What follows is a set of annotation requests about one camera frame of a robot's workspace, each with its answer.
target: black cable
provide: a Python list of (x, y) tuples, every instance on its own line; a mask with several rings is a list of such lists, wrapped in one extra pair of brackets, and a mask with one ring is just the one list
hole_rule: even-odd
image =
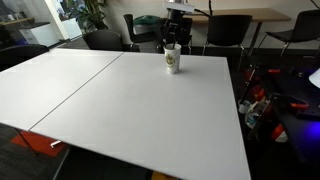
[(310, 0), (312, 2), (313, 5), (315, 5), (318, 9), (320, 9), (320, 7), (313, 1), (313, 0)]
[(207, 16), (208, 18), (210, 18), (210, 15), (209, 15), (209, 14), (207, 14), (207, 13), (205, 13), (205, 12), (203, 12), (203, 11), (199, 10), (199, 9), (194, 9), (194, 11), (199, 12), (199, 13), (201, 13), (201, 14), (203, 14), (203, 15)]
[(209, 10), (210, 10), (210, 16), (212, 16), (211, 0), (209, 0)]

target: black chair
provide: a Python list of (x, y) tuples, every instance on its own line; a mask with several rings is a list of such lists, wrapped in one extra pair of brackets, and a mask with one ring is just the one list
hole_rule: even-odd
[(49, 48), (39, 44), (12, 46), (0, 50), (0, 68), (13, 67), (40, 54), (49, 52)]
[[(193, 20), (192, 18), (183, 18), (182, 21), (173, 22), (167, 18), (159, 19), (157, 28), (155, 30), (160, 44), (178, 43), (181, 46), (189, 48), (189, 55), (191, 55), (192, 35), (190, 35)], [(175, 35), (171, 34), (173, 28), (171, 24), (177, 25)]]
[(252, 16), (250, 15), (216, 15), (209, 18), (207, 42), (203, 47), (204, 55), (209, 44), (216, 46), (238, 45), (241, 48), (238, 70), (241, 65), (244, 48), (241, 43), (247, 33)]
[(285, 44), (280, 56), (291, 43), (299, 43), (315, 40), (320, 37), (320, 10), (302, 11), (298, 14), (294, 28), (281, 32), (266, 32), (258, 48), (267, 36), (276, 38)]
[(92, 50), (123, 51), (120, 34), (111, 30), (97, 30), (83, 36), (84, 41)]
[(132, 16), (132, 14), (125, 14), (125, 15), (123, 15), (123, 17), (124, 17), (124, 19), (125, 19), (125, 21), (127, 23), (127, 28), (128, 28), (130, 40), (133, 42), (133, 44), (131, 44), (131, 46), (130, 46), (131, 51), (133, 51), (133, 46), (135, 44), (158, 40), (158, 37), (157, 37), (155, 32), (134, 34), (134, 32), (133, 32), (133, 16)]

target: floor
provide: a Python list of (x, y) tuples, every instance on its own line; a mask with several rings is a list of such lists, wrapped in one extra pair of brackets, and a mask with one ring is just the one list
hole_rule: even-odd
[[(60, 48), (88, 49), (82, 38), (61, 45)], [(201, 54), (201, 48), (193, 48), (193, 54)], [(244, 89), (243, 73), (236, 71), (237, 51), (235, 49), (214, 48), (206, 55), (228, 56), (235, 98), (239, 99)], [(241, 124), (244, 137), (249, 129)], [(57, 157), (43, 154), (34, 155), (29, 149), (12, 144), (15, 136), (12, 128), (0, 126), (0, 179), (1, 180), (46, 180), (54, 177), (64, 153)], [(291, 145), (273, 141), (244, 140), (249, 167), (254, 180), (312, 180), (320, 179), (319, 167), (308, 167), (299, 163)], [(148, 179), (147, 169), (127, 164), (83, 149), (71, 148), (57, 179)]]

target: table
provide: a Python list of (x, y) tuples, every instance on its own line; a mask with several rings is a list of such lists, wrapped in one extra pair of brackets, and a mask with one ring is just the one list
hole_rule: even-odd
[(23, 19), (17, 19), (17, 20), (13, 20), (13, 21), (8, 21), (8, 22), (0, 22), (0, 26), (8, 26), (8, 25), (22, 23), (22, 22), (26, 22), (26, 21), (33, 22), (34, 18), (23, 18)]
[(28, 131), (122, 52), (55, 49), (0, 73), (0, 123)]
[[(83, 52), (87, 66), (112, 53)], [(162, 54), (125, 52), (106, 61), (30, 131), (182, 179), (250, 179), (225, 58), (181, 56), (176, 75), (167, 74)]]
[[(251, 15), (252, 16), (252, 22), (258, 22), (256, 30), (254, 32), (250, 49), (249, 49), (249, 55), (252, 54), (254, 45), (257, 41), (260, 28), (263, 22), (286, 22), (290, 21), (291, 18), (281, 14), (275, 10), (272, 10), (270, 8), (249, 8), (249, 9), (217, 9), (213, 10), (213, 15)], [(185, 15), (187, 17), (191, 17), (193, 19), (194, 23), (198, 24), (207, 24), (208, 23), (208, 17), (206, 16), (199, 16), (199, 14), (194, 13), (192, 15)]]
[(267, 96), (271, 93), (290, 95), (309, 104), (303, 112), (295, 113), (290, 112), (290, 108), (284, 108), (286, 106), (283, 104), (288, 102), (281, 102), (279, 98), (279, 102), (273, 103), (273, 111), (283, 125), (299, 160), (308, 165), (320, 166), (320, 117), (317, 117), (320, 114), (320, 89), (313, 86), (308, 78), (286, 72), (263, 75), (261, 81)]

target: carpet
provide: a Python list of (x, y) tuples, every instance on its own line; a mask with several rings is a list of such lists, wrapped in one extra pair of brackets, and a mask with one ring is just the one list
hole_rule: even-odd
[(177, 178), (168, 176), (157, 171), (153, 171), (151, 180), (176, 180)]
[[(57, 156), (59, 152), (66, 146), (64, 143), (60, 143), (54, 148), (51, 148), (50, 144), (56, 141), (55, 139), (47, 138), (31, 132), (22, 132), (21, 135), (26, 139), (33, 150), (53, 157)], [(11, 142), (24, 147), (28, 147), (19, 135), (12, 138)]]

